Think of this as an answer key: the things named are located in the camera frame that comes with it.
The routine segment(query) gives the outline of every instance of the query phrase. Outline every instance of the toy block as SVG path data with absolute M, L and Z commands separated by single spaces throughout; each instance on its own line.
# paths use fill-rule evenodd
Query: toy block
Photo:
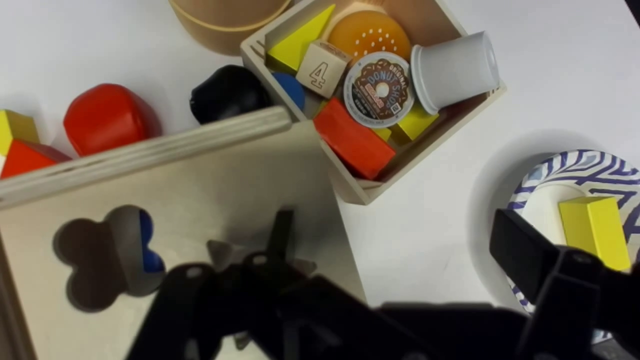
M 77 151 L 88 156 L 153 137 L 161 123 L 129 87 L 101 84 L 71 103 L 65 129 Z
M 325 32 L 325 25 L 335 13 L 337 4 L 325 8 L 316 16 L 313 16 L 308 22 L 305 22 L 301 28 L 297 28 L 292 33 L 285 35 L 280 41 L 277 41 L 273 47 L 269 47 L 269 55 L 277 62 L 285 64 L 292 72 L 299 72 L 301 62 L 305 57 L 305 52 L 313 40 L 318 40 Z
M 599 255 L 612 270 L 630 270 L 633 261 L 617 197 L 564 200 L 559 209 L 568 245 Z
M 330 97 L 349 66 L 351 57 L 328 41 L 313 41 L 306 47 L 297 79 L 308 89 Z
M 315 118 L 320 137 L 360 175 L 375 179 L 397 156 L 370 127 L 360 125 L 338 97 Z
M 424 129 L 428 129 L 437 119 L 437 113 L 428 113 L 420 103 L 415 103 L 415 107 L 397 125 L 413 141 L 420 133 L 424 133 Z
M 15 139 L 8 156 L 5 160 L 3 175 L 10 178 L 27 171 L 34 171 L 46 165 L 54 165 L 61 161 L 71 160 L 67 154 L 58 151 L 56 147 L 32 141 Z
M 405 28 L 388 13 L 377 9 L 344 16 L 326 37 L 355 62 L 375 52 L 393 52 L 411 59 L 413 41 Z
M 25 113 L 0 110 L 0 156 L 8 154 L 15 139 L 40 141 L 36 123 Z
M 275 72 L 277 82 L 285 87 L 285 91 L 294 100 L 294 103 L 305 110 L 306 91 L 297 76 L 287 72 Z
M 384 141 L 393 139 L 390 127 L 373 127 L 373 132 L 377 132 L 377 135 L 382 137 Z

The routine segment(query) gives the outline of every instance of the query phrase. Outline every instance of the white cup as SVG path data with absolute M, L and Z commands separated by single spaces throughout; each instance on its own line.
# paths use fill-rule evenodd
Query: white cup
M 411 66 L 416 95 L 431 113 L 501 86 L 497 55 L 484 32 L 415 45 Z

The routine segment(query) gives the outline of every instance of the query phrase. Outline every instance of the coffee pod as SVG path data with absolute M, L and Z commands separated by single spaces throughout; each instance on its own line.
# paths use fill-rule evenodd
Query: coffee pod
M 366 127 L 388 127 L 415 106 L 408 64 L 393 52 L 360 57 L 344 77 L 344 106 Z

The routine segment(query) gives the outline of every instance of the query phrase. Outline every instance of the orange toy block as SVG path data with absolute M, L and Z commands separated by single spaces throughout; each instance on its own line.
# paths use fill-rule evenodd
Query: orange toy block
M 397 156 L 384 139 L 360 125 L 338 97 L 326 102 L 315 123 L 322 139 L 368 179 L 379 178 Z
M 65 160 L 71 157 L 50 145 L 15 139 L 8 149 L 0 178 L 34 171 Z

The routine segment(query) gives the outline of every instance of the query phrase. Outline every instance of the zebra print plate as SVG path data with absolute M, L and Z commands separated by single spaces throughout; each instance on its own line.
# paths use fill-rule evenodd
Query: zebra print plate
M 630 255 L 639 261 L 640 248 L 640 171 L 626 160 L 597 151 L 560 151 L 534 165 L 518 183 L 509 209 L 518 212 L 555 243 L 564 243 L 559 201 L 577 196 L 614 196 L 623 216 Z M 509 280 L 526 312 L 534 312 L 524 294 Z

